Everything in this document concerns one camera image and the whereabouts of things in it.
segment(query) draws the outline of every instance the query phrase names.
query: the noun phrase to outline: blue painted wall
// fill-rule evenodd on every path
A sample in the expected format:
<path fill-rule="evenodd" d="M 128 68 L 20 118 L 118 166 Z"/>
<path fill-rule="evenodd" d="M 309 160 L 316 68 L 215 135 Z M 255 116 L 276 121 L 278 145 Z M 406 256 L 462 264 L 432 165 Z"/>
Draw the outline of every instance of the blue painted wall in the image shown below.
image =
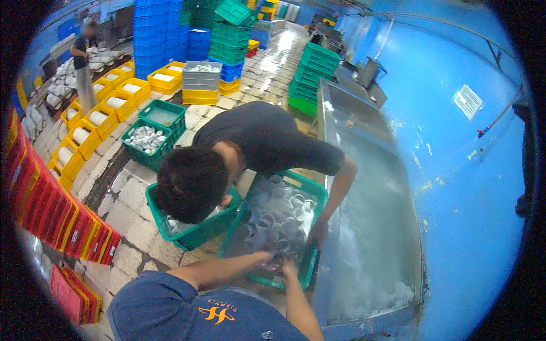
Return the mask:
<path fill-rule="evenodd" d="M 511 50 L 495 15 L 482 6 L 375 1 L 372 9 L 440 17 Z M 336 28 L 344 32 L 355 63 L 375 57 L 388 26 L 381 17 L 345 16 Z M 501 292 L 520 243 L 524 221 L 514 206 L 524 192 L 524 124 L 509 109 L 482 139 L 476 133 L 516 93 L 519 68 L 504 55 L 499 69 L 486 42 L 474 34 L 401 17 L 378 60 L 388 72 L 378 77 L 388 97 L 383 111 L 408 170 L 430 281 L 418 328 L 399 338 L 461 340 Z M 484 101 L 472 121 L 452 100 L 464 84 Z"/>

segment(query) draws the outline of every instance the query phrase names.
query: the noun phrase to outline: concrete floor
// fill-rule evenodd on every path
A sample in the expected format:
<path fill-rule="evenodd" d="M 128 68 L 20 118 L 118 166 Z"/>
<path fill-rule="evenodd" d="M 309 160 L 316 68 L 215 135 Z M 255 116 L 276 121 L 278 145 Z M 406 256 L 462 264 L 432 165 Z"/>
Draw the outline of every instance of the concrete floor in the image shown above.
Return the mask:
<path fill-rule="evenodd" d="M 218 95 L 215 106 L 190 105 L 187 108 L 187 130 L 176 144 L 189 146 L 195 132 L 211 118 L 224 110 L 256 100 L 282 106 L 297 117 L 295 120 L 301 131 L 316 135 L 316 130 L 307 124 L 308 121 L 304 122 L 305 116 L 288 107 L 288 84 L 299 64 L 307 39 L 308 35 L 303 27 L 287 22 L 286 29 L 270 39 L 266 50 L 259 49 L 256 56 L 245 60 L 239 91 L 225 97 Z M 131 50 L 132 46 L 125 46 L 124 49 Z M 139 105 L 137 110 L 100 144 L 91 159 L 85 163 L 76 176 L 72 193 L 80 200 L 90 195 L 96 180 L 104 173 L 121 148 L 121 134 L 134 123 L 138 112 L 144 106 L 154 98 L 176 103 L 179 97 L 176 93 L 163 95 L 152 91 L 151 98 Z M 66 126 L 61 120 L 44 129 L 34 144 L 44 162 L 50 159 L 51 153 L 66 133 Z M 297 171 L 308 177 L 314 177 L 313 172 Z M 242 176 L 237 187 L 242 196 L 246 195 L 253 177 L 252 171 L 246 171 Z M 98 208 L 98 214 L 123 236 L 122 243 L 115 250 L 112 265 L 99 265 L 84 260 L 79 260 L 75 264 L 76 271 L 82 275 L 87 285 L 103 299 L 100 322 L 81 327 L 83 332 L 94 339 L 114 339 L 105 312 L 113 296 L 127 282 L 137 277 L 143 270 L 166 271 L 198 260 L 213 258 L 222 240 L 223 236 L 217 237 L 191 252 L 183 252 L 172 243 L 165 241 L 158 233 L 145 197 L 146 187 L 155 183 L 156 179 L 157 175 L 154 171 L 135 161 L 130 160 L 123 167 Z M 27 239 L 31 244 L 36 243 L 30 237 Z M 39 255 L 37 252 L 36 258 L 39 258 L 39 262 L 43 264 L 42 267 L 45 267 L 42 273 L 46 273 L 51 267 L 51 260 L 44 260 L 47 256 L 41 248 L 34 246 L 34 249 L 41 252 Z M 281 313 L 286 314 L 286 299 L 282 290 L 254 283 L 245 278 L 235 279 L 230 285 L 243 286 L 260 293 L 269 298 Z M 312 292 L 307 294 L 311 299 Z"/>

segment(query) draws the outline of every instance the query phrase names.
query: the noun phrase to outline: white sticker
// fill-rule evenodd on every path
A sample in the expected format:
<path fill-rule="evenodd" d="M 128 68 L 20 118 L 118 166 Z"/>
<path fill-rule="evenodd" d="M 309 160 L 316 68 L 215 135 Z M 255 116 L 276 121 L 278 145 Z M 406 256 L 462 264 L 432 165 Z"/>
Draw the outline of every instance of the white sticker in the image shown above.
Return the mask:
<path fill-rule="evenodd" d="M 462 113 L 464 113 L 468 119 L 472 119 L 483 104 L 482 99 L 466 84 L 462 86 L 461 90 L 457 91 L 453 97 L 453 102 L 461 109 Z"/>
<path fill-rule="evenodd" d="M 77 232 L 77 231 L 74 231 L 74 234 L 72 235 L 72 242 L 73 242 L 73 243 L 76 242 L 77 237 L 78 237 L 78 232 Z"/>

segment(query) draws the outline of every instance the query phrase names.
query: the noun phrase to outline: label on crate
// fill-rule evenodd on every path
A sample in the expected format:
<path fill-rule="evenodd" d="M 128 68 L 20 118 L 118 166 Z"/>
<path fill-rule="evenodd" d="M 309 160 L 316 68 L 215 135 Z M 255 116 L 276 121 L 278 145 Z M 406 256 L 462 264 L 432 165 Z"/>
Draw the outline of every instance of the label on crate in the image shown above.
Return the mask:
<path fill-rule="evenodd" d="M 78 232 L 77 232 L 77 231 L 74 231 L 74 234 L 72 235 L 71 241 L 72 241 L 73 243 L 75 243 L 77 238 L 78 238 Z"/>

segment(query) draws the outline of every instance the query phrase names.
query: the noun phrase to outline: hand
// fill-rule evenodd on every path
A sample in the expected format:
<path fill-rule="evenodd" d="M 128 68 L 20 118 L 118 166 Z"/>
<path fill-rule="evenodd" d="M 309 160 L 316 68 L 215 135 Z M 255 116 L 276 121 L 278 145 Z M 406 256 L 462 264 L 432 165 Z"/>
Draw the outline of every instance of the hand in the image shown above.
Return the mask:
<path fill-rule="evenodd" d="M 328 220 L 319 216 L 311 228 L 311 233 L 307 239 L 307 244 L 316 243 L 319 250 L 322 249 L 322 242 L 326 239 L 328 232 Z"/>

